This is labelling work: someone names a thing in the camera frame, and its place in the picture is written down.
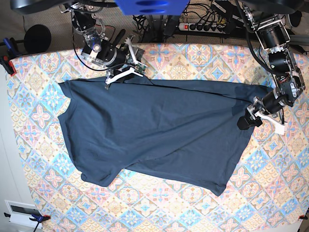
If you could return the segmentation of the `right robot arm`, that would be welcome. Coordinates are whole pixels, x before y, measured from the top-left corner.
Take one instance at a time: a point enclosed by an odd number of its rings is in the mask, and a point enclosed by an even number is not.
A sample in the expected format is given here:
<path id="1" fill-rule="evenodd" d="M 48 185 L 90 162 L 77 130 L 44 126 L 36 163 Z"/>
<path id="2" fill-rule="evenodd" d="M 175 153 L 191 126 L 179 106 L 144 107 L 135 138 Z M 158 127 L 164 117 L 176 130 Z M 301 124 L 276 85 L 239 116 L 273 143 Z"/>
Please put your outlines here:
<path id="1" fill-rule="evenodd" d="M 83 36 L 85 45 L 79 61 L 87 68 L 96 72 L 105 72 L 106 88 L 117 81 L 124 81 L 128 75 L 144 76 L 147 65 L 140 62 L 136 54 L 137 48 L 132 45 L 133 37 L 127 37 L 120 43 L 126 33 L 122 29 L 111 41 L 106 36 L 103 20 L 96 13 L 103 8 L 117 7 L 114 2 L 95 0 L 70 0 L 63 3 L 65 12 L 71 13 L 72 32 Z"/>

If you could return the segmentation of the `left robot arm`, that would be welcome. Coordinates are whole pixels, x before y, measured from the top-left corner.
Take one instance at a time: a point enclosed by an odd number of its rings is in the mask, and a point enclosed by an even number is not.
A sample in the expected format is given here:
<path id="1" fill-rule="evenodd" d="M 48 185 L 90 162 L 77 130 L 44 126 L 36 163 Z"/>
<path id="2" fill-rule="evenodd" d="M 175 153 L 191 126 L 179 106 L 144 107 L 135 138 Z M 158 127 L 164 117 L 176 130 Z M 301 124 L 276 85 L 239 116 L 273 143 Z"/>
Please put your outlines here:
<path id="1" fill-rule="evenodd" d="M 254 97 L 245 115 L 238 120 L 238 128 L 247 130 L 259 127 L 268 120 L 275 126 L 277 134 L 284 134 L 283 109 L 293 107 L 305 90 L 305 82 L 294 55 L 288 49 L 291 38 L 283 16 L 293 14 L 303 4 L 302 0 L 240 0 L 236 7 L 246 28 L 246 40 L 253 58 L 272 74 L 276 87 L 263 98 Z M 269 64 L 265 64 L 253 50 L 250 34 L 255 34 L 261 47 L 268 53 Z"/>

